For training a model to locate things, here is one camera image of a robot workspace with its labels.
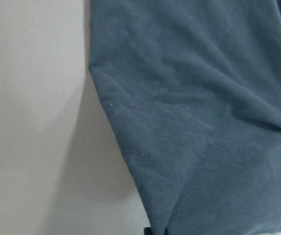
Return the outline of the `black graphic t-shirt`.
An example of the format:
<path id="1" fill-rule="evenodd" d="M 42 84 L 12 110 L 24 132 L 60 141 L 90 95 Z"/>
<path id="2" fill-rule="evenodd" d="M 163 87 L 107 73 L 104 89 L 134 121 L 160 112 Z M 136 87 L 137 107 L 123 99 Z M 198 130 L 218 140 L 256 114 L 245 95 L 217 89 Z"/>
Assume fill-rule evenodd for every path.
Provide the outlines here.
<path id="1" fill-rule="evenodd" d="M 93 0 L 89 71 L 146 234 L 281 232 L 281 0 Z"/>

